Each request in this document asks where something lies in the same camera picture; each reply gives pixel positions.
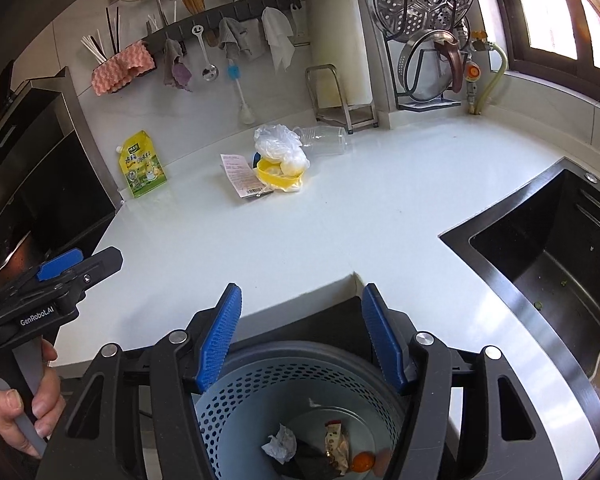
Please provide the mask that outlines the person's left hand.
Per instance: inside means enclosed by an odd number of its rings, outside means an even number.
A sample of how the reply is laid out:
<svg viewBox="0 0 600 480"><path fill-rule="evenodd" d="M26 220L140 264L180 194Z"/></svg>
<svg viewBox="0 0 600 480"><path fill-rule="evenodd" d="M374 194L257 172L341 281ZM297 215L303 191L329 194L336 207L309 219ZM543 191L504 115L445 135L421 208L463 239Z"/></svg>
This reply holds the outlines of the person's left hand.
<svg viewBox="0 0 600 480"><path fill-rule="evenodd" d="M66 406L60 378L48 365L57 359L57 352L47 340L41 339L40 343L42 376L31 402L34 422L26 413L20 393L0 378L0 436L12 448L34 458L42 456L43 440L53 433Z"/></svg>

